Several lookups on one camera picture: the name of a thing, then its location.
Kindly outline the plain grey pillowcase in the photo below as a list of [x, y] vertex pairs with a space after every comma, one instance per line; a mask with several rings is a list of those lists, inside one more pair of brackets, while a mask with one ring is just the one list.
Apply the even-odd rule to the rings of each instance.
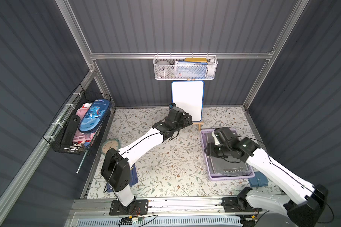
[[254, 177], [253, 168], [239, 159], [226, 160], [205, 154], [206, 166], [211, 180], [233, 180]]

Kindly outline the purple plastic basket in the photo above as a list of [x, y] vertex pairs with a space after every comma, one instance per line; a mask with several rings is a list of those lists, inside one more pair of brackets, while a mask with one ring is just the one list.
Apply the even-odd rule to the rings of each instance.
[[224, 160], [210, 157], [205, 153], [207, 144], [214, 141], [211, 138], [213, 131], [214, 129], [203, 129], [200, 131], [201, 145], [209, 179], [211, 181], [221, 181], [255, 177], [253, 168], [239, 159], [229, 157]]

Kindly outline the navy striped pillowcase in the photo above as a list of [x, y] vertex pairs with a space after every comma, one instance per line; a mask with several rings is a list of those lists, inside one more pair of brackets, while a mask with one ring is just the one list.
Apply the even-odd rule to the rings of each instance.
[[[136, 166], [133, 165], [131, 168], [130, 168], [130, 181], [129, 181], [129, 186], [133, 186], [135, 184], [138, 183], [138, 176], [137, 176], [137, 171], [136, 171]], [[111, 185], [109, 183], [107, 183], [106, 185], [106, 190], [105, 190], [106, 193], [110, 193], [110, 192], [113, 192], [113, 189], [111, 187]]]

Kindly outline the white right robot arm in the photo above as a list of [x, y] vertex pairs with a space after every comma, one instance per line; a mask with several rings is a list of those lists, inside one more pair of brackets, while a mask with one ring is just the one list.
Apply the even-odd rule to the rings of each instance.
[[260, 208], [288, 217], [298, 227], [314, 227], [325, 210], [328, 190], [298, 177], [274, 160], [251, 138], [239, 137], [228, 127], [216, 128], [205, 153], [215, 158], [232, 157], [258, 169], [274, 182], [283, 195], [274, 196], [243, 189], [237, 196], [241, 210]]

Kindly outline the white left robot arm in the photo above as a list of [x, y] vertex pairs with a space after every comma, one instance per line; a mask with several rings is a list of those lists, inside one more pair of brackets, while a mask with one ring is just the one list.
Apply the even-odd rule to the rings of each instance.
[[130, 168], [152, 148], [171, 139], [174, 133], [193, 124], [192, 116], [183, 109], [170, 104], [168, 116], [155, 123], [141, 138], [119, 150], [109, 149], [101, 168], [101, 175], [113, 189], [120, 205], [132, 210], [136, 198], [131, 191]]

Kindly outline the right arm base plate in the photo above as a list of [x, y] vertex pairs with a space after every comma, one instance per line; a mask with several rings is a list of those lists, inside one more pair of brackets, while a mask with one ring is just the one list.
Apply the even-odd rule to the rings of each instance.
[[254, 212], [259, 213], [263, 211], [261, 208], [252, 207], [244, 198], [224, 197], [221, 205], [226, 213], [230, 212]]

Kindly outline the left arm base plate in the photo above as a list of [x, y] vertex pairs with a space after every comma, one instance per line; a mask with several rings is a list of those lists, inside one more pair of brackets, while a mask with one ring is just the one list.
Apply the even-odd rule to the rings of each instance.
[[124, 206], [120, 201], [112, 201], [110, 206], [110, 216], [120, 215], [146, 215], [148, 213], [149, 200], [137, 200], [132, 201], [128, 206]]

